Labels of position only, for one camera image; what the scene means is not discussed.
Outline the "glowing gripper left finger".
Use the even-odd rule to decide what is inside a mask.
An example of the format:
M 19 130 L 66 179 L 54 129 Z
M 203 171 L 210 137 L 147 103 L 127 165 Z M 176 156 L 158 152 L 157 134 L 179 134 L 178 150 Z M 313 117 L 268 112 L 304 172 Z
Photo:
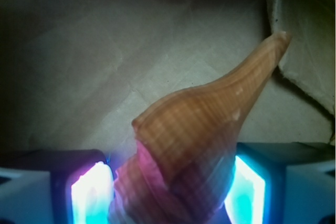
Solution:
M 1 153 L 1 223 L 108 223 L 113 197 L 100 150 Z

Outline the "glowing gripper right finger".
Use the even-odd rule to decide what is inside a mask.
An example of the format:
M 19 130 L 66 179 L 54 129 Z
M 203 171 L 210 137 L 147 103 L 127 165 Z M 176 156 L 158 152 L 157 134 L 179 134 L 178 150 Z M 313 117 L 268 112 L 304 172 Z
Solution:
M 226 223 L 335 223 L 335 147 L 238 143 Z

